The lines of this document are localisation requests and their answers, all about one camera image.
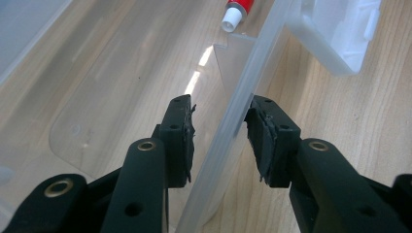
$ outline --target wood grain surface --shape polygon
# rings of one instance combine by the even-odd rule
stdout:
[[[257,0],[236,33],[257,36],[272,2]],[[120,167],[128,145],[150,137],[185,93],[197,104],[196,177],[227,104],[212,49],[226,43],[224,4],[74,1],[0,85],[0,169],[13,171],[0,183],[0,218],[50,176],[92,181]],[[362,175],[391,185],[412,173],[411,76],[412,1],[384,0],[360,74],[332,76],[290,37],[266,96],[302,138],[332,142]],[[171,191],[172,224],[191,186]],[[249,145],[201,231],[298,232],[288,191],[259,182]]]

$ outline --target wooden table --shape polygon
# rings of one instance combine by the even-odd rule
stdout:
[[[0,165],[13,171],[0,186],[2,215],[50,176],[80,173],[91,181],[120,167],[128,145],[150,136],[168,101],[184,93],[197,104],[195,174],[227,103],[211,49],[226,43],[224,4],[73,2],[0,85]],[[256,36],[270,6],[257,1],[237,32]],[[362,175],[391,185],[412,172],[411,45],[412,1],[383,1],[359,75],[333,77],[290,38],[266,96],[302,138],[332,142]],[[258,180],[246,145],[202,232],[298,231],[288,191]],[[172,191],[172,210],[182,209],[189,189]]]

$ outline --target white cap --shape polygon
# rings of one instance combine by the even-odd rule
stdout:
[[[236,8],[229,8],[222,20],[222,29],[226,32],[232,32],[242,20],[242,13]]]

